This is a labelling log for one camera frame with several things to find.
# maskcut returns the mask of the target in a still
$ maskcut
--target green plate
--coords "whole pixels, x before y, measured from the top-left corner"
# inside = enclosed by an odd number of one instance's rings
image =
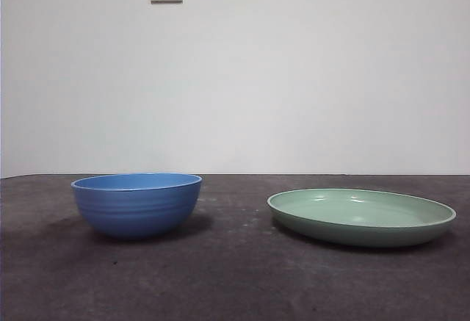
[[[298,233],[381,248],[428,242],[442,235],[456,216],[439,202],[370,190],[287,191],[267,203],[277,221]]]

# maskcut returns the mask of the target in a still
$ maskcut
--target light green plate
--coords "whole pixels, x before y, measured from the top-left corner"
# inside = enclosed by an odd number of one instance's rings
[[[442,235],[456,216],[439,202],[370,190],[287,191],[267,203],[277,221],[298,233],[368,247],[428,242]]]

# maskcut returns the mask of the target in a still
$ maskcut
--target white wall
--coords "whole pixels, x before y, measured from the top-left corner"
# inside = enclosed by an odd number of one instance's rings
[[[2,0],[2,175],[470,173],[470,0]]]

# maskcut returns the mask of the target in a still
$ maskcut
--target plate rim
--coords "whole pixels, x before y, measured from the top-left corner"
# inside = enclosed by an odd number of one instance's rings
[[[380,193],[380,194],[389,194],[389,195],[398,195],[398,196],[405,196],[407,198],[418,198],[420,200],[426,200],[430,203],[434,203],[434,204],[437,204],[438,206],[442,206],[444,207],[445,209],[448,209],[451,213],[450,217],[448,217],[447,219],[445,220],[441,220],[441,221],[438,221],[438,222],[434,222],[434,223],[423,223],[423,224],[416,224],[416,225],[412,225],[412,226],[382,226],[382,225],[374,225],[374,226],[371,226],[370,224],[365,224],[365,225],[359,225],[359,224],[351,224],[351,223],[342,223],[342,222],[333,222],[333,221],[329,221],[329,220],[315,220],[313,218],[307,218],[307,217],[302,217],[302,216],[299,216],[299,215],[296,215],[296,214],[292,214],[292,213],[289,213],[289,212],[285,212],[277,207],[274,207],[271,203],[271,200],[273,198],[275,198],[276,196],[279,196],[279,195],[282,195],[282,194],[286,194],[286,193],[290,193],[290,192],[299,192],[299,191],[316,191],[316,190],[344,190],[344,191],[363,191],[363,192],[375,192],[375,193]],[[389,191],[380,191],[380,190],[366,190],[366,189],[348,189],[348,188],[333,188],[333,187],[317,187],[317,188],[310,188],[310,189],[297,189],[297,190],[288,190],[288,191],[283,191],[283,192],[278,192],[274,195],[271,195],[270,197],[268,197],[267,199],[267,205],[277,211],[277,212],[280,212],[282,214],[287,214],[289,216],[292,216],[292,217],[295,217],[295,218],[300,218],[300,219],[303,219],[303,220],[308,220],[308,221],[311,221],[311,222],[315,222],[315,223],[327,223],[327,224],[333,224],[333,225],[338,225],[338,226],[350,226],[350,227],[355,227],[355,228],[385,228],[385,229],[394,229],[394,228],[423,228],[423,227],[431,227],[431,226],[440,226],[440,225],[443,225],[445,223],[450,223],[452,222],[456,217],[457,217],[457,212],[452,208],[452,207],[449,207],[443,203],[440,203],[438,201],[434,201],[434,200],[430,200],[429,198],[421,198],[419,196],[413,196],[413,195],[406,195],[406,194],[401,194],[401,193],[398,193],[398,192],[389,192]]]

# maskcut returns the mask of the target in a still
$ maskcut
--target dark gray table surface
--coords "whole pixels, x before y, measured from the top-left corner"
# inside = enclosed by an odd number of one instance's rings
[[[470,320],[470,176],[206,175],[191,218],[140,242],[81,219],[70,182],[85,176],[1,181],[2,320]],[[329,244],[266,205],[310,187],[418,195],[458,217],[416,247]]]

